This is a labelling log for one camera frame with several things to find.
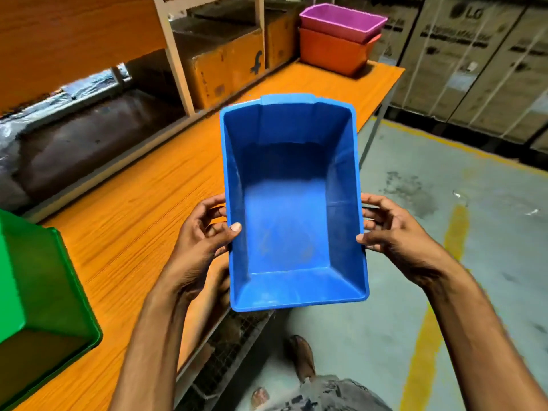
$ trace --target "lg logo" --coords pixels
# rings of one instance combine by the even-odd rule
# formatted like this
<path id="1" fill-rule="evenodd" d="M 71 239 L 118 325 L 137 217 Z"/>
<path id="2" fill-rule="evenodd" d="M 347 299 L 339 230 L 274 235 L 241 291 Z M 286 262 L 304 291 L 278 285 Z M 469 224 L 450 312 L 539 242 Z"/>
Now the lg logo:
<path id="1" fill-rule="evenodd" d="M 451 9 L 449 17 L 452 19 L 458 19 L 464 15 L 466 19 L 479 20 L 483 16 L 483 11 L 483 7 L 475 8 L 466 3 L 457 3 Z"/>

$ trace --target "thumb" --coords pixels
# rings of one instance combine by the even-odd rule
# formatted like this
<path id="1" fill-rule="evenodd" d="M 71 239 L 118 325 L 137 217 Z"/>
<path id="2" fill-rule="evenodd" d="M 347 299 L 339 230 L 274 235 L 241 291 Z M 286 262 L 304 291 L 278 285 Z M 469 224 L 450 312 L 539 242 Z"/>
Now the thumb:
<path id="1" fill-rule="evenodd" d="M 228 245 L 239 235 L 240 232 L 242 232 L 242 224 L 239 222 L 233 223 L 230 225 L 230 228 L 226 228 L 217 235 L 204 240 L 207 245 L 207 250 L 212 254 L 215 254 L 217 249 Z"/>
<path id="2" fill-rule="evenodd" d="M 392 231 L 371 231 L 367 233 L 361 233 L 356 236 L 356 241 L 361 245 L 367 247 L 381 244 L 391 244 L 394 240 L 394 234 Z"/>

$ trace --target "pink plastic bin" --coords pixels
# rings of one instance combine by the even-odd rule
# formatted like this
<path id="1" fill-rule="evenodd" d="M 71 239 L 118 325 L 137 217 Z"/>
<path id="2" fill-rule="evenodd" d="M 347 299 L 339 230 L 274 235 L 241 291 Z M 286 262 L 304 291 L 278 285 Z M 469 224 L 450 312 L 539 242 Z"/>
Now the pink plastic bin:
<path id="1" fill-rule="evenodd" d="M 379 34 L 388 20 L 376 14 L 328 3 L 308 7 L 299 16 L 301 27 L 356 43 L 364 43 Z"/>

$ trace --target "orange tabletop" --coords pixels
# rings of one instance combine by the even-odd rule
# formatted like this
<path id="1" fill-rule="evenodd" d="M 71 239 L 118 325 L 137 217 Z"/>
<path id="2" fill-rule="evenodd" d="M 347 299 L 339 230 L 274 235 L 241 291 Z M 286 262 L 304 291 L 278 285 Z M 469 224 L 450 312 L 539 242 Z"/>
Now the orange tabletop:
<path id="1" fill-rule="evenodd" d="M 403 70 L 370 62 L 351 79 L 292 63 L 238 101 L 306 92 L 351 103 L 360 128 Z M 46 221 L 65 241 L 104 332 L 101 344 L 17 410 L 106 410 L 141 304 L 173 248 L 182 221 L 223 192 L 219 113 L 203 119 Z"/>

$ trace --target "blue plastic bin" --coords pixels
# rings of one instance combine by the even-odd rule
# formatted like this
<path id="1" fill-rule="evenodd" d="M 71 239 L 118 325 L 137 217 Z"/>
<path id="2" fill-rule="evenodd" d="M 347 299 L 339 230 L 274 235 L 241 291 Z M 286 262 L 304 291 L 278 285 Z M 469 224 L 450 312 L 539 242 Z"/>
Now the blue plastic bin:
<path id="1" fill-rule="evenodd" d="M 230 302 L 239 312 L 369 295 L 356 111 L 311 94 L 266 95 L 221 111 Z"/>

